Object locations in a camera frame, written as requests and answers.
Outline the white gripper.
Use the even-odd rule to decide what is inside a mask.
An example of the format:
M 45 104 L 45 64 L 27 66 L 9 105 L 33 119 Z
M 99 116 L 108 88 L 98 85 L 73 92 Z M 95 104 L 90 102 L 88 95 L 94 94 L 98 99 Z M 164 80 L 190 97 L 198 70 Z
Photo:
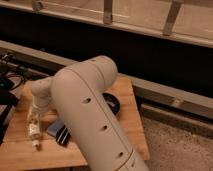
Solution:
M 33 113 L 42 115 L 54 108 L 50 93 L 51 85 L 51 78 L 43 78 L 31 83 L 30 91 L 33 96 L 31 109 Z

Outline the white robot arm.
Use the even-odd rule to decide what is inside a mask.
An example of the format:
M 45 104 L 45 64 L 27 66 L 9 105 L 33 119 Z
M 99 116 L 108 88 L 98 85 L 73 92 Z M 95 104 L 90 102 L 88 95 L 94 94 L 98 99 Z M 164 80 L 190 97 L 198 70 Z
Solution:
M 31 83 L 31 111 L 54 107 L 92 171 L 149 171 L 103 97 L 117 66 L 97 56 Z

